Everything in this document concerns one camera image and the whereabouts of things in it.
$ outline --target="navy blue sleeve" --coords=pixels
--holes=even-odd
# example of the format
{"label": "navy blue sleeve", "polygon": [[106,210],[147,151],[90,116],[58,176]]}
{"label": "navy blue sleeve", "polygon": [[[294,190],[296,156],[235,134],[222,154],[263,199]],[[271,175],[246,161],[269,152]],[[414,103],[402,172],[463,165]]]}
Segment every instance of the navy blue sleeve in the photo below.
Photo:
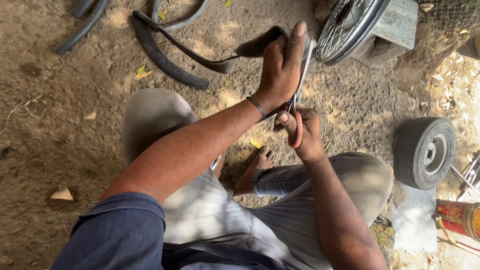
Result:
{"label": "navy blue sleeve", "polygon": [[163,209],[152,197],[111,196],[79,217],[51,270],[162,270],[164,231]]}

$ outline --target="blue shirt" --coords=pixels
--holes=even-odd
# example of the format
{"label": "blue shirt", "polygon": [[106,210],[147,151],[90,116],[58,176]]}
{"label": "blue shirt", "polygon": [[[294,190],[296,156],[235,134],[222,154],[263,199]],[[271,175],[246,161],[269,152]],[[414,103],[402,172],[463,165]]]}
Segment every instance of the blue shirt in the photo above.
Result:
{"label": "blue shirt", "polygon": [[225,244],[163,254],[164,231],[163,208],[152,197],[111,196],[79,217],[51,270],[286,270],[267,256]]}

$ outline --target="scissors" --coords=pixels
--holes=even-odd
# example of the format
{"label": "scissors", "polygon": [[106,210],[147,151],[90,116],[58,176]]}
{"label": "scissors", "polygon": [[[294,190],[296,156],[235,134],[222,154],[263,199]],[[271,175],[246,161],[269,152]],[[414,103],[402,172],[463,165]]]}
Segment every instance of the scissors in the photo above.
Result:
{"label": "scissors", "polygon": [[305,79],[305,75],[307,73],[308,65],[310,64],[310,58],[312,57],[313,48],[316,47],[316,42],[312,39],[310,41],[308,47],[308,55],[301,63],[301,75],[300,75],[300,82],[297,90],[293,93],[292,98],[290,99],[290,106],[288,107],[288,112],[295,117],[297,121],[297,136],[295,140],[288,139],[288,145],[292,148],[297,148],[300,146],[301,138],[303,136],[303,126],[301,121],[301,114],[297,111],[297,101],[299,99],[299,93],[301,91],[301,86],[303,85],[303,79]]}

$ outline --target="right hand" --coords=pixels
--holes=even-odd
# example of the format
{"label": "right hand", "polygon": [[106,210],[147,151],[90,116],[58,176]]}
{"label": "right hand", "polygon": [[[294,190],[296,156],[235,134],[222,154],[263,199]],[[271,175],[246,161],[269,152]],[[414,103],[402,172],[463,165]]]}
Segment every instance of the right hand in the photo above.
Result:
{"label": "right hand", "polygon": [[[318,162],[326,158],[320,134],[320,116],[314,109],[297,103],[297,111],[301,114],[303,135],[300,146],[295,148],[298,157],[304,162]],[[285,128],[288,137],[295,140],[297,121],[287,111],[279,111],[275,117],[274,131]]]}
{"label": "right hand", "polygon": [[306,36],[307,24],[299,22],[290,39],[281,35],[265,49],[260,86],[252,96],[265,114],[280,107],[297,90]]}

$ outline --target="fingernail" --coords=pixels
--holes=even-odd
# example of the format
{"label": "fingernail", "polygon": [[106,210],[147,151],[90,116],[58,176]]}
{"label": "fingernail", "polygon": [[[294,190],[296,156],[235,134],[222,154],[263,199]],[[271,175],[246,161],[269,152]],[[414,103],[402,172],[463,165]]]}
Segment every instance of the fingernail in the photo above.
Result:
{"label": "fingernail", "polygon": [[288,120],[288,115],[287,115],[286,113],[282,113],[282,114],[278,117],[278,119],[279,119],[280,121],[282,121],[282,122],[285,123],[285,122]]}
{"label": "fingernail", "polygon": [[295,32],[297,32],[297,35],[303,36],[306,31],[307,24],[304,21],[297,23],[297,27],[295,28]]}

